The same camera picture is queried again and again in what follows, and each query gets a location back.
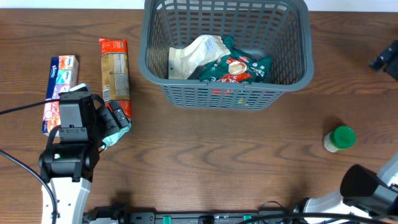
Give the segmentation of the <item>teal small sachet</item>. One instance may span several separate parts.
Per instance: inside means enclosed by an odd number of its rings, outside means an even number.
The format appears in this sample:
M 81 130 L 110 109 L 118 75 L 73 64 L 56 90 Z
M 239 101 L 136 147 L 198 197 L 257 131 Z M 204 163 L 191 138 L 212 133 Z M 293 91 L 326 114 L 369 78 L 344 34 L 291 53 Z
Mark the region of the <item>teal small sachet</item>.
M 126 127 L 122 128 L 118 133 L 107 136 L 103 139 L 103 145 L 101 149 L 107 150 L 108 147 L 115 145 L 126 133 L 130 131 L 132 123 L 129 123 Z

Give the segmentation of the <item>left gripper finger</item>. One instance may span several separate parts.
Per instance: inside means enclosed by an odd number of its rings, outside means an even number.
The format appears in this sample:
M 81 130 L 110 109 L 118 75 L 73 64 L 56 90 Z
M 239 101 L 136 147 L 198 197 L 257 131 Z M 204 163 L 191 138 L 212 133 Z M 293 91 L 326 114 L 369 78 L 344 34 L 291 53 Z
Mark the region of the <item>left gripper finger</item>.
M 105 136 L 116 134 L 120 131 L 120 125 L 113 112 L 105 106 L 100 106 L 97 110 L 98 121 Z
M 126 127 L 129 125 L 130 121 L 127 118 L 125 112 L 123 111 L 121 105 L 119 104 L 119 101 L 117 100 L 110 100 L 108 102 L 109 108 L 112 111 L 112 114 L 114 116 L 114 120 L 117 122 L 119 127 Z

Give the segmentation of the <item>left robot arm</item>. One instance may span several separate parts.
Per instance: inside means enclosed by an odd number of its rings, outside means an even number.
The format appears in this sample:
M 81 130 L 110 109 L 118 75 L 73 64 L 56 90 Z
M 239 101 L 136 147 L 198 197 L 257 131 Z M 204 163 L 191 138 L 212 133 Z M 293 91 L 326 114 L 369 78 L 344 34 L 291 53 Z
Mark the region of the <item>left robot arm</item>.
M 44 180 L 42 223 L 81 223 L 100 154 L 129 130 L 131 120 L 116 100 L 91 91 L 60 94 L 60 125 L 39 157 Z

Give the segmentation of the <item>green Nescafe bag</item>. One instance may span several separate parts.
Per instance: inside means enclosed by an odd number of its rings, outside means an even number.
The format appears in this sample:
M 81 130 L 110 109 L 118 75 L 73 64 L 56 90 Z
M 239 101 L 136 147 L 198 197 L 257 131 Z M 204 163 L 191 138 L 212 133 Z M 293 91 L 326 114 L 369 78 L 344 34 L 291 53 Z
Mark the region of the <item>green Nescafe bag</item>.
M 234 38 L 228 36 L 223 40 L 229 55 L 199 66 L 188 77 L 189 80 L 220 83 L 261 83 L 271 71 L 272 57 L 260 60 L 234 47 Z

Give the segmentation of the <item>green lid jar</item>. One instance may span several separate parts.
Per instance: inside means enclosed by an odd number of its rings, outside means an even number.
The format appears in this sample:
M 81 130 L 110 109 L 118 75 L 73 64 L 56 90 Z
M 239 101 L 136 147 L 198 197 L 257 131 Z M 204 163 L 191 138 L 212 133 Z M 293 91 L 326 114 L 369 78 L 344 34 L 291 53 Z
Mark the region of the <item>green lid jar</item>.
M 344 151 L 352 147 L 355 142 L 355 132 L 348 126 L 339 126 L 323 138 L 325 149 L 332 153 Z

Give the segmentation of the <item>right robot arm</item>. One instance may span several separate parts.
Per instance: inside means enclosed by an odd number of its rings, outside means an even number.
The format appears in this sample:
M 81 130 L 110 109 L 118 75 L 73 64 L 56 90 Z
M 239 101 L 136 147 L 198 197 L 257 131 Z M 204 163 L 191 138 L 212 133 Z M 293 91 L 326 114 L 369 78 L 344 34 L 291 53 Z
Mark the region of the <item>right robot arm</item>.
M 397 40 L 372 60 L 369 67 L 375 72 L 383 69 L 397 80 Z M 339 126 L 323 138 L 325 149 L 333 153 L 342 152 L 355 142 L 356 135 L 348 126 Z M 335 216 L 297 218 L 295 222 L 301 223 L 361 223 L 337 218 L 337 215 L 397 221 L 397 152 L 377 173 L 359 164 L 351 166 L 339 190 L 304 199 L 295 206 L 294 213 L 331 213 Z

